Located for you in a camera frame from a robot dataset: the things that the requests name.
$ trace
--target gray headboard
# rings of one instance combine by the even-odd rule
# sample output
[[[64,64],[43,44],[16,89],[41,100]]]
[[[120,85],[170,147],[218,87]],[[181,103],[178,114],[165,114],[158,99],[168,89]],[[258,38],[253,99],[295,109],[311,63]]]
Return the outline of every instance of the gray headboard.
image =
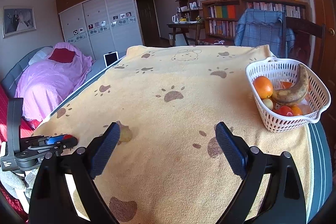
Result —
[[[1,85],[8,96],[8,98],[14,98],[17,83],[20,80],[20,77],[22,73],[25,71],[26,68],[28,68],[28,62],[29,60],[34,56],[35,53],[37,53],[41,48],[37,48],[30,53],[26,54],[24,58],[22,58],[18,63],[14,65],[13,68],[7,73],[5,78],[1,80]]]

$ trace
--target wedding photo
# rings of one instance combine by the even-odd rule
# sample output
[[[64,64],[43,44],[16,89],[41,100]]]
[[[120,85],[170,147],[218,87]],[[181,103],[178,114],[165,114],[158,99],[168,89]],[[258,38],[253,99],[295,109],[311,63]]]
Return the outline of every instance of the wedding photo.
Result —
[[[33,8],[4,7],[2,22],[4,37],[36,29]]]

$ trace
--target red fabric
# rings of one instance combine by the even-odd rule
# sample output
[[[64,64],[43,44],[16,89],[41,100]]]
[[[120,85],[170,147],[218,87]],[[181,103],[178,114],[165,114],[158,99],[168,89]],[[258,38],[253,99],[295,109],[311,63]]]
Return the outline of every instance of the red fabric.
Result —
[[[16,198],[13,198],[5,188],[3,188],[2,184],[0,183],[0,192],[3,194],[7,202],[10,206],[16,211],[16,213],[23,219],[23,221],[28,220],[28,214],[23,210],[23,207],[20,201]]]
[[[67,48],[56,48],[49,59],[59,63],[71,63],[74,56],[75,52],[70,51]]]
[[[8,98],[0,85],[0,142],[7,141],[7,107]],[[26,121],[21,119],[21,138],[29,137],[33,132]]]
[[[40,123],[38,120],[31,120],[31,121],[26,121],[26,123],[30,126],[30,128],[32,129],[37,129],[37,127],[40,125]]]

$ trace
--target fruit basket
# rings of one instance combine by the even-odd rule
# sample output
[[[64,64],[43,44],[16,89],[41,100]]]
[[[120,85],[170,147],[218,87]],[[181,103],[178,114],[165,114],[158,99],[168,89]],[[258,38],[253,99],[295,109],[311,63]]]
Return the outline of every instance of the fruit basket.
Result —
[[[276,114],[263,104],[252,84],[253,80],[261,75],[266,76],[272,82],[275,90],[282,89],[281,81],[296,82],[297,67],[299,64],[301,62],[293,59],[268,57],[265,60],[249,64],[245,69],[259,114],[265,127],[270,132],[284,132],[304,126],[310,122],[317,123],[320,120],[321,113],[330,106],[331,98],[328,89],[306,65],[304,66],[308,72],[310,86],[305,99],[311,110],[309,114],[286,117]]]

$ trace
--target photo frame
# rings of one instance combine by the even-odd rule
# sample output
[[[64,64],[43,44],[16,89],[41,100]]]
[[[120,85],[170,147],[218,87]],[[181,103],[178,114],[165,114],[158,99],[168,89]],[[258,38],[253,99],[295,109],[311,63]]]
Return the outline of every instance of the photo frame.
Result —
[[[27,6],[4,6],[2,9],[3,38],[36,30],[34,8]]]

